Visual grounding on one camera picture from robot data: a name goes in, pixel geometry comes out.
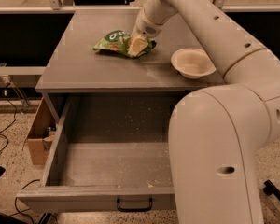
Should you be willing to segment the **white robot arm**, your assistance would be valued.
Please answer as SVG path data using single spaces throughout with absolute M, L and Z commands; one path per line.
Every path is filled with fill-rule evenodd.
M 224 85 L 175 106 L 169 154 L 179 224 L 264 224 L 255 154 L 280 137 L 280 60 L 208 0 L 147 0 L 133 38 L 179 14 Z

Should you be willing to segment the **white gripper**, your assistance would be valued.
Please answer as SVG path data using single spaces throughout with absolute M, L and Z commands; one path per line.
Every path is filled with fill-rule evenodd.
M 155 38 L 162 31 L 164 18 L 158 12 L 142 8 L 131 33 L 128 55 L 136 57 L 148 46 L 148 38 Z

